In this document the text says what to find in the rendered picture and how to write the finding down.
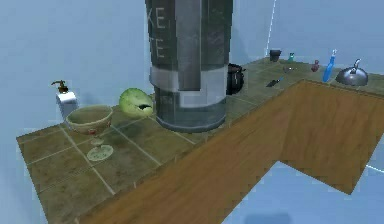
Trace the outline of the white soap dispenser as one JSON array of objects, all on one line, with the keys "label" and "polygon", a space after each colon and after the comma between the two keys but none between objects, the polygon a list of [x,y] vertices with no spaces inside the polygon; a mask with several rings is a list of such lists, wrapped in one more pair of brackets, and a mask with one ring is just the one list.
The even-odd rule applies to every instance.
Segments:
[{"label": "white soap dispenser", "polygon": [[56,94],[56,102],[59,106],[63,121],[66,121],[68,115],[79,108],[78,100],[73,91],[70,91],[64,80],[56,80],[52,85],[58,84],[58,93]]}]

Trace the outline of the wooden counter with tiled top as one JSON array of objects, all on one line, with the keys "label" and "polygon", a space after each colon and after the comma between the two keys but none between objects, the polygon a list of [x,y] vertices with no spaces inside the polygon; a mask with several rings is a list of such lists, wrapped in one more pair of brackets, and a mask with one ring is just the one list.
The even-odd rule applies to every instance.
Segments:
[{"label": "wooden counter with tiled top", "polygon": [[103,135],[114,152],[100,162],[86,157],[90,138],[64,125],[20,136],[48,224],[220,224],[278,164],[351,193],[384,134],[384,75],[351,87],[306,63],[258,60],[245,77],[209,132],[115,112]]}]

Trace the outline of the black cooking pot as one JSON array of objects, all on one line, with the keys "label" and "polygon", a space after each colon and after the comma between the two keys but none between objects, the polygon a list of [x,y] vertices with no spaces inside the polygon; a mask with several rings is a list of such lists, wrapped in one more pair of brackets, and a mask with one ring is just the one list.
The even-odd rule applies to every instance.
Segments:
[{"label": "black cooking pot", "polygon": [[245,69],[237,64],[228,64],[227,73],[227,87],[226,94],[233,95],[237,94],[244,85],[244,74]]}]

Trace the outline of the grey metal keg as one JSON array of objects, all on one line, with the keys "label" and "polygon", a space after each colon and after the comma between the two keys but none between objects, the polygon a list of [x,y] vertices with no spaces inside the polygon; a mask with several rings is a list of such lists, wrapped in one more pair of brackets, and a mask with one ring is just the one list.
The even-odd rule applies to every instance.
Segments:
[{"label": "grey metal keg", "polygon": [[226,118],[233,0],[145,0],[156,120],[199,133]]}]

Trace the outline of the blue spray bottle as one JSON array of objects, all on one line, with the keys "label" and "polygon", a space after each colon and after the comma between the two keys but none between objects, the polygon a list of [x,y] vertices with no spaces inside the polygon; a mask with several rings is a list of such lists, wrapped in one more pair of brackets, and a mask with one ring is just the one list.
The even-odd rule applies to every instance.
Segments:
[{"label": "blue spray bottle", "polygon": [[337,49],[333,49],[329,63],[327,65],[327,67],[325,68],[323,76],[322,76],[323,82],[328,82],[328,80],[330,79],[332,69],[333,69],[333,66],[335,64],[336,54],[337,54]]}]

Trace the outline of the clear wine glass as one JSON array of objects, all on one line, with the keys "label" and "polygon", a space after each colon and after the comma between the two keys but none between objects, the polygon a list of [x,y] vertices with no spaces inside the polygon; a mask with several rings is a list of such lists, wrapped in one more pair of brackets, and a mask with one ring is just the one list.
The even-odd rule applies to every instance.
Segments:
[{"label": "clear wine glass", "polygon": [[92,162],[98,162],[110,157],[114,149],[106,145],[101,137],[103,132],[111,126],[113,109],[107,105],[90,105],[72,111],[66,122],[69,127],[82,135],[91,136],[93,146],[86,155]]}]

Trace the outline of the black kitchen knife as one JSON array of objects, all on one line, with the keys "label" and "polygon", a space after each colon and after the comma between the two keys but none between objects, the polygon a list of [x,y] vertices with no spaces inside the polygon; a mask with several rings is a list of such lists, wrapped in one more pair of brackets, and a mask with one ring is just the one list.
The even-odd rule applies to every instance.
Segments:
[{"label": "black kitchen knife", "polygon": [[282,81],[284,79],[284,77],[280,77],[279,79],[276,79],[276,80],[272,80],[270,81],[266,87],[273,87],[274,85],[276,85],[277,83],[279,83],[280,81]]}]

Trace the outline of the green lettuce head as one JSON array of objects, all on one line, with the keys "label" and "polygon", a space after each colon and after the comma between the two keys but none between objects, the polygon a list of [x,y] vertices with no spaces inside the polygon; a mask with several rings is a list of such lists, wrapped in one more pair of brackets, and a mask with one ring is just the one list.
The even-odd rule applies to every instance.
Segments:
[{"label": "green lettuce head", "polygon": [[130,118],[144,118],[153,111],[152,98],[138,88],[128,88],[119,97],[121,111]]}]

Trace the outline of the silver metal kettle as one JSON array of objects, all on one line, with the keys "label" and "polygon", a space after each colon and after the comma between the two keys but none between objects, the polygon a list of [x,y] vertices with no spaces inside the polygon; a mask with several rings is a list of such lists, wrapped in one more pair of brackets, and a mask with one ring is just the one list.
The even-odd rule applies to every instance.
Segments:
[{"label": "silver metal kettle", "polygon": [[360,62],[361,59],[357,59],[352,67],[341,70],[336,76],[336,81],[349,86],[366,86],[368,73],[359,67]]}]

